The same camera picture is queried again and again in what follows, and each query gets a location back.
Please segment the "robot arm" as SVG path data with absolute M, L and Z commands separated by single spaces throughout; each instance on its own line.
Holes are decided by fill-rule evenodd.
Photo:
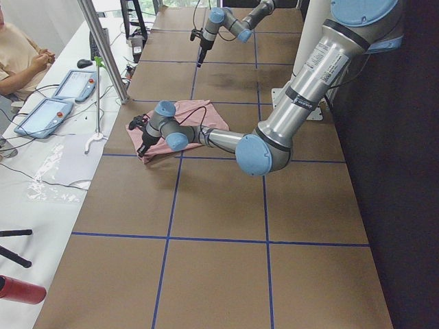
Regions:
M 252 133 L 181 125 L 174 104 L 160 101 L 142 127 L 138 156 L 163 139 L 172 151 L 197 143 L 232 153 L 248 175 L 283 169 L 292 156 L 293 136 L 348 63 L 356 56 L 401 45 L 404 10 L 404 1 L 332 1 L 321 39 L 298 74 L 276 95 L 270 116 L 258 122 Z
M 267 16 L 271 15 L 277 7 L 278 1 L 260 1 L 247 16 L 239 20 L 230 8 L 212 8 L 209 12 L 204 27 L 198 29 L 193 21 L 190 41 L 200 39 L 200 53 L 197 67 L 200 68 L 208 51 L 212 50 L 216 37 L 220 34 L 220 28 L 225 28 L 234 38 L 245 43 L 251 37 L 255 27 Z

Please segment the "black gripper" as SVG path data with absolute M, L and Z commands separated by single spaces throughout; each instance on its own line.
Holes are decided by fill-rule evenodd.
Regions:
M 138 157 L 144 157 L 145 153 L 152 145 L 156 145 L 159 137 L 147 131 L 149 117 L 146 114 L 133 117 L 128 124 L 128 135 L 134 146 L 137 148 Z
M 207 52 L 213 48 L 215 34 L 210 33 L 207 29 L 192 29 L 190 41 L 194 41 L 195 38 L 200 39 L 200 54 L 198 56 L 197 67 L 201 67 Z

